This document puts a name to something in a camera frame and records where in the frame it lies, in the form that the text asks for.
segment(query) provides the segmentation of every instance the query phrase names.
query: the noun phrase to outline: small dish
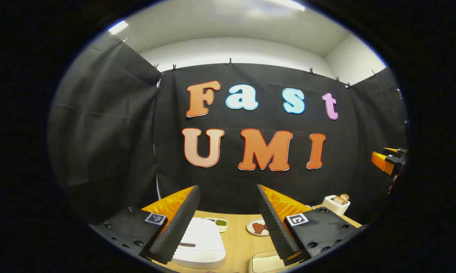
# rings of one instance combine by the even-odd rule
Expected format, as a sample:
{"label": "small dish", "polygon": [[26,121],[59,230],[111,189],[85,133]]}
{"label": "small dish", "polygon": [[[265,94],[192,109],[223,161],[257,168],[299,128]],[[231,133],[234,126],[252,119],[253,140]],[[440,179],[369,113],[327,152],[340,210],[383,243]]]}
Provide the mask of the small dish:
{"label": "small dish", "polygon": [[255,235],[255,236],[268,236],[269,235],[268,230],[266,230],[265,228],[262,230],[262,232],[260,234],[257,234],[255,232],[255,228],[253,227],[254,223],[265,225],[265,221],[263,221],[263,218],[253,219],[253,220],[249,221],[248,224],[246,225],[246,229],[248,230],[249,233],[251,233],[252,235]]}
{"label": "small dish", "polygon": [[223,233],[228,229],[228,221],[226,221],[226,219],[211,218],[211,217],[207,217],[205,219],[213,221],[218,226],[218,230],[220,233]]}

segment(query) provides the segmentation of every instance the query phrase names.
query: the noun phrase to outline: white plate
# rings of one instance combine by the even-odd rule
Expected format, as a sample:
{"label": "white plate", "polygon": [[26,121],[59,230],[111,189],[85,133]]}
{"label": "white plate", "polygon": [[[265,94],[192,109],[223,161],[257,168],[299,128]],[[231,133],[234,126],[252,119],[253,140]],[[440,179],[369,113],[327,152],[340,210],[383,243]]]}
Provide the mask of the white plate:
{"label": "white plate", "polygon": [[253,219],[251,221],[248,222],[248,224],[246,225],[246,229],[248,230],[249,233],[255,235],[255,236],[268,236],[269,233],[268,233],[268,230],[264,229],[261,234],[256,234],[255,233],[255,230],[253,228],[253,223],[260,223],[262,225],[265,224],[265,221],[263,221],[263,218],[257,218],[257,219]]}
{"label": "white plate", "polygon": [[226,225],[217,225],[218,226],[218,230],[219,230],[219,233],[223,233],[225,232],[227,229],[228,229],[228,221],[226,221],[226,219],[221,219],[221,218],[212,218],[212,217],[207,217],[205,218],[206,220],[214,220],[214,222],[216,223],[216,220],[221,220],[221,221],[225,221],[226,222]]}

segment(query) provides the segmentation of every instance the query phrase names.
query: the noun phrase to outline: wooden table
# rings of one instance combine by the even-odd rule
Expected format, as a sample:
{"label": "wooden table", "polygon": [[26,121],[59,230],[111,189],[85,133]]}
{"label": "wooden table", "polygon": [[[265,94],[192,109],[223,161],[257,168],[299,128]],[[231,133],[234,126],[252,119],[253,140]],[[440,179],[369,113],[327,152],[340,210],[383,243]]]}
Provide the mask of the wooden table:
{"label": "wooden table", "polygon": [[[246,230],[246,224],[256,218],[262,218],[261,214],[221,214],[206,211],[196,211],[194,217],[199,218],[221,218],[228,221],[228,229],[221,233],[226,257],[223,266],[213,269],[190,268],[168,262],[167,265],[153,261],[161,266],[181,273],[206,273],[214,271],[216,273],[252,273],[249,269],[250,260],[253,255],[259,252],[272,251],[275,249],[270,236],[259,237],[250,234]],[[361,224],[353,221],[346,216],[342,218],[348,223],[359,228]]]}

